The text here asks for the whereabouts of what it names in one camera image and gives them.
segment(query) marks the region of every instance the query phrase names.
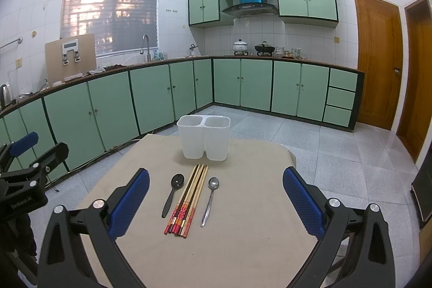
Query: wooden countertop edge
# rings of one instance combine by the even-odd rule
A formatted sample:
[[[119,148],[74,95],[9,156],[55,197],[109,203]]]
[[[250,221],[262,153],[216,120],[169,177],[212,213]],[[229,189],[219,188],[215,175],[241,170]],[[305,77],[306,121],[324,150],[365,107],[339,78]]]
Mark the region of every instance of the wooden countertop edge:
[[[112,69],[109,71],[99,72],[99,73],[93,74],[93,75],[83,76],[83,77],[80,77],[78,79],[74,79],[74,80],[68,81],[66,83],[60,84],[58,86],[47,88],[41,92],[32,94],[31,96],[28,96],[27,98],[20,100],[18,103],[14,104],[14,105],[10,105],[9,107],[7,107],[5,110],[3,110],[0,113],[0,118],[3,118],[8,113],[11,113],[12,111],[15,111],[16,109],[23,107],[24,105],[29,104],[29,103],[31,103],[31,102],[33,102],[33,101],[35,101],[41,97],[45,97],[45,96],[47,96],[51,93],[55,93],[59,90],[63,90],[65,88],[75,86],[76,84],[80,84],[83,82],[88,82],[91,80],[99,79],[101,77],[109,76],[112,74],[118,74],[121,72],[142,69],[143,67],[172,64],[175,62],[185,62],[185,61],[189,61],[189,60],[203,60],[203,59],[252,59],[252,60],[256,59],[256,60],[274,60],[274,61],[297,62],[297,63],[303,63],[303,64],[325,66],[325,67],[330,67],[330,68],[334,68],[334,69],[340,69],[340,70],[344,70],[344,71],[350,71],[350,72],[364,74],[363,71],[359,71],[356,69],[350,69],[349,67],[327,64],[327,63],[322,63],[322,62],[314,62],[311,60],[287,59],[284,57],[234,56],[234,55],[230,55],[230,56],[197,56],[197,57],[187,57],[187,58],[174,58],[174,59],[167,59],[167,60],[155,61],[155,62],[150,62],[150,63],[142,63],[142,64],[135,64],[135,65],[128,65],[125,67],[119,67],[118,69]]]

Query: white plastic container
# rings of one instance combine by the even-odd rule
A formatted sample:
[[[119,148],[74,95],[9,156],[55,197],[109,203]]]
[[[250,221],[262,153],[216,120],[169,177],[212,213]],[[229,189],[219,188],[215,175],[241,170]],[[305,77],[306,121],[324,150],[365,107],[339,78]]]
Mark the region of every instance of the white plastic container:
[[[184,157],[199,159],[204,155],[204,126],[200,115],[184,115],[177,121]]]
[[[226,116],[207,116],[203,122],[207,159],[225,160],[228,156],[231,119]]]

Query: black spoon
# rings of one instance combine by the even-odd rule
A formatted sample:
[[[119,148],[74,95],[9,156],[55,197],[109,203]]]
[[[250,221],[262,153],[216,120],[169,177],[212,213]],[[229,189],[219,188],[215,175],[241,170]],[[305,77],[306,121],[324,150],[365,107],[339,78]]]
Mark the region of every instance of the black spoon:
[[[165,206],[162,210],[162,218],[165,218],[168,214],[169,208],[171,207],[172,198],[174,197],[174,192],[183,187],[184,176],[182,174],[174,175],[171,179],[171,193],[169,193],[168,199],[166,200]]]

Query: blue gripper pad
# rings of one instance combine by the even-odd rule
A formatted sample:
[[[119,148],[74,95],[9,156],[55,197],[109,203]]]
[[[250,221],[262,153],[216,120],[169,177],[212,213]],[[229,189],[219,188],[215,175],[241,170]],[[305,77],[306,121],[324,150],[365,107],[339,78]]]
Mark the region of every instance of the blue gripper pad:
[[[320,240],[324,236],[323,214],[307,189],[288,167],[282,176],[282,183],[295,211],[303,222],[306,231]]]
[[[10,156],[18,157],[22,153],[29,150],[31,147],[34,147],[39,140],[39,136],[36,132],[31,132],[25,137],[22,137],[19,141],[16,141],[12,144],[9,150]]]
[[[141,169],[137,178],[129,186],[111,212],[108,234],[113,241],[116,240],[117,237],[124,236],[149,188],[149,172],[146,169]]]

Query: metal spoon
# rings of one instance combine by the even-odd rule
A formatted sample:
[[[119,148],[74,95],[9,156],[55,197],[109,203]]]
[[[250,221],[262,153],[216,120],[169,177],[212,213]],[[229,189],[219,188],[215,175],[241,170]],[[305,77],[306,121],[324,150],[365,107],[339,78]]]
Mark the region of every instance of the metal spoon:
[[[209,202],[207,203],[206,212],[204,213],[204,216],[203,216],[203,219],[201,222],[201,227],[204,227],[204,225],[206,224],[207,218],[209,217],[210,208],[212,206],[212,200],[213,200],[213,192],[219,188],[219,180],[217,179],[217,177],[212,177],[209,179],[209,188],[212,190],[212,192],[210,193]]]
[[[174,192],[183,187],[184,176],[182,174],[174,175],[171,179],[171,193],[169,193],[168,199],[162,210],[162,218],[165,218],[166,214],[168,214],[169,208],[171,207],[172,198],[174,197]]]

